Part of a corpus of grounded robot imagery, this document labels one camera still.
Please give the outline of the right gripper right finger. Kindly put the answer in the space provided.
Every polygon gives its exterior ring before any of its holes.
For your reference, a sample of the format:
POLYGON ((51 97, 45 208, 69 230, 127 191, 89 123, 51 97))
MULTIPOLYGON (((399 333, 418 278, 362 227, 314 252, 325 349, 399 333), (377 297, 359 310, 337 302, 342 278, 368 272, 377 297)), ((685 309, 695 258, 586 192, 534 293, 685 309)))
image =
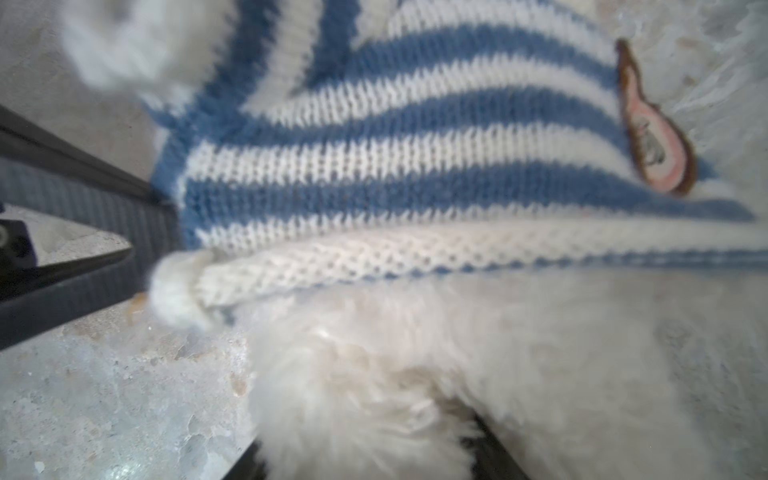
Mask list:
POLYGON ((477 415, 475 430, 462 440, 462 445, 473 455, 473 480, 529 480, 529 476, 505 449, 501 441, 477 415))

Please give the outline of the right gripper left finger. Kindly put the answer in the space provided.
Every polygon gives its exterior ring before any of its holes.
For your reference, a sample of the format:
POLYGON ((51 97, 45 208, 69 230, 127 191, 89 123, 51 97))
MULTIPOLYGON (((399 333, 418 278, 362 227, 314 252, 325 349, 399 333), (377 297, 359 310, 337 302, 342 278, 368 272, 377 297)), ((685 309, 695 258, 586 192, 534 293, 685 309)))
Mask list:
POLYGON ((265 464, 257 457, 259 447, 259 442, 254 441, 222 480, 266 480, 265 464))

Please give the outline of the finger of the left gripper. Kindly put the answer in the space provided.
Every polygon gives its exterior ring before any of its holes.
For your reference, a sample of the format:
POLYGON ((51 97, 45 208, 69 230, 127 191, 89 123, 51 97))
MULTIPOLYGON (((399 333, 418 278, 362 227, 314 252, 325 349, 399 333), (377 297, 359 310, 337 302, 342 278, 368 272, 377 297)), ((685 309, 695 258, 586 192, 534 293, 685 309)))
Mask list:
POLYGON ((1 347, 130 299, 181 246, 174 210, 152 187, 1 110, 1 201, 117 234, 127 248, 1 277, 1 347))

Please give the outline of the white teddy bear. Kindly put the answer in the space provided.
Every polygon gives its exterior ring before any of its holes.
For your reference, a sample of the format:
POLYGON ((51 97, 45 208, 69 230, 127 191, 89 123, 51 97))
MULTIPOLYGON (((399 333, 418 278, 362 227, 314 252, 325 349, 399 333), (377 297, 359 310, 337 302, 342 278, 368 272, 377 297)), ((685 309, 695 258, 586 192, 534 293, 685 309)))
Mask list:
MULTIPOLYGON (((146 105, 156 167, 166 136, 150 105, 211 79, 235 2, 64 4, 67 55, 87 85, 146 105)), ((208 309, 182 289, 196 264, 183 243, 155 267, 147 304, 176 328, 245 326, 257 456, 271 479, 466 479, 475 415, 537 479, 715 479, 656 321, 679 302, 712 310, 692 295, 709 270, 767 266, 507 267, 208 309)))

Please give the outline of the blue white striped sweater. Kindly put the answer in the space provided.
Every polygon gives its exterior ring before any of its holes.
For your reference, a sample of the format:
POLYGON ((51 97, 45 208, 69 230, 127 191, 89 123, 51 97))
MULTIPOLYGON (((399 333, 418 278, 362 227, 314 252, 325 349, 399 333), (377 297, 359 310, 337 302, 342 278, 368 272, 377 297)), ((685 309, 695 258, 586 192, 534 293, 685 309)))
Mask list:
POLYGON ((205 308, 336 283, 767 263, 767 229, 553 1, 237 1, 152 102, 205 308))

